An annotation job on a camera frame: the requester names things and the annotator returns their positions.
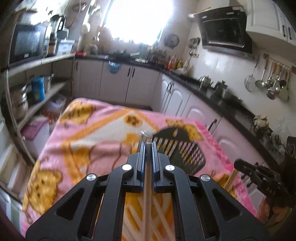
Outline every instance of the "cabinet door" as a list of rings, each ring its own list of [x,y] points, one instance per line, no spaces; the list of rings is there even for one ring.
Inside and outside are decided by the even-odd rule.
[[[126,104],[150,106],[159,72],[143,67],[133,67],[126,94]]]
[[[184,107],[191,95],[191,92],[177,82],[173,82],[172,88],[169,88],[168,96],[163,113],[166,115],[181,116]]]
[[[103,61],[76,60],[74,98],[99,99]]]
[[[294,31],[292,25],[289,20],[285,17],[287,33],[288,33],[288,42],[296,46],[296,32]]]
[[[213,133],[213,137],[217,140],[218,144],[232,163],[238,158],[253,165],[256,162],[258,162],[259,165],[264,163],[264,159],[256,149],[225,118],[222,118],[218,124]]]
[[[211,107],[205,104],[201,99],[195,95],[191,95],[185,106],[182,117],[195,119],[207,128],[216,119],[217,122],[210,130],[211,133],[216,129],[217,125],[221,120],[221,116],[218,115]]]
[[[161,74],[158,78],[158,82],[154,91],[154,95],[151,102],[151,109],[155,112],[162,112],[164,105],[169,95],[169,89],[173,81],[164,74]]]
[[[272,0],[247,0],[247,32],[269,35],[287,41],[284,15]]]
[[[99,99],[113,104],[123,104],[126,100],[132,66],[121,64],[117,72],[110,71],[109,63],[104,62]]]

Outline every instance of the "wooden shelf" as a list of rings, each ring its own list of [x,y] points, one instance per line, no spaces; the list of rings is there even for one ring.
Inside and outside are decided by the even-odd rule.
[[[25,126],[25,124],[37,113],[40,108],[50,100],[56,93],[58,93],[61,88],[65,86],[67,81],[53,83],[48,93],[45,95],[45,99],[37,104],[31,105],[29,107],[28,113],[26,116],[17,124],[17,128],[19,131],[22,130],[22,128]]]
[[[60,55],[53,56],[53,57],[47,57],[47,58],[27,62],[27,63],[21,64],[21,65],[18,65],[16,67],[10,68],[8,71],[8,77],[12,77],[18,73],[21,73],[21,72],[26,71],[28,69],[38,67],[40,65],[48,64],[48,63],[59,61],[59,60],[66,59],[66,58],[73,58],[74,56],[75,56],[74,53],[67,53],[67,54],[60,54]]]

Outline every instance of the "white cabinet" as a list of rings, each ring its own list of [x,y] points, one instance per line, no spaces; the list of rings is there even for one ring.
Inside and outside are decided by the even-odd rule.
[[[126,104],[150,106],[159,74],[159,71],[133,66]]]
[[[155,112],[162,112],[164,105],[166,104],[169,89],[173,83],[173,80],[164,74],[161,74],[158,78],[157,85],[155,87],[154,95],[151,102],[151,109]]]
[[[296,34],[272,0],[246,0],[246,31],[259,48],[296,63]]]
[[[217,140],[218,144],[232,163],[238,158],[253,165],[256,162],[258,162],[259,165],[264,163],[263,158],[257,150],[225,118],[222,118],[218,124],[213,133],[213,137]]]
[[[247,0],[247,32],[269,35],[288,41],[285,16],[272,0]]]
[[[201,99],[195,95],[191,95],[185,106],[182,117],[195,119],[202,125],[209,128],[211,123],[216,119],[217,122],[213,124],[210,132],[212,133],[219,124],[222,117],[218,115],[211,107],[205,104]]]
[[[102,68],[103,61],[75,61],[74,98],[99,99]]]
[[[118,71],[111,72],[109,63],[104,62],[99,100],[125,103],[131,72],[132,66],[127,64],[121,64]]]
[[[168,88],[169,96],[167,98],[163,114],[181,116],[191,92],[177,82],[173,82]]]

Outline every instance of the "bright window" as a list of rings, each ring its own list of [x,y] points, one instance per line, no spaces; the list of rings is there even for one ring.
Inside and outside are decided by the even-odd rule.
[[[104,26],[112,38],[152,45],[171,14],[171,0],[113,0]]]

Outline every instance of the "countertop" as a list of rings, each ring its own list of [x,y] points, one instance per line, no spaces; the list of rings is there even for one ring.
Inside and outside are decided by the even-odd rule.
[[[140,63],[134,60],[96,55],[88,55],[84,57],[77,56],[76,59],[114,61],[116,63],[131,64],[160,71],[190,90],[198,98],[214,109],[220,116],[227,119],[252,144],[271,169],[277,172],[280,171],[279,164],[284,160],[284,156],[273,150],[273,146],[268,138],[259,139],[251,129],[255,115],[241,105],[236,107],[230,106],[215,95],[213,88],[208,88],[207,90],[200,88],[200,85],[194,82],[193,79],[188,78],[187,81],[184,81],[172,72],[163,69],[162,66],[158,64]]]

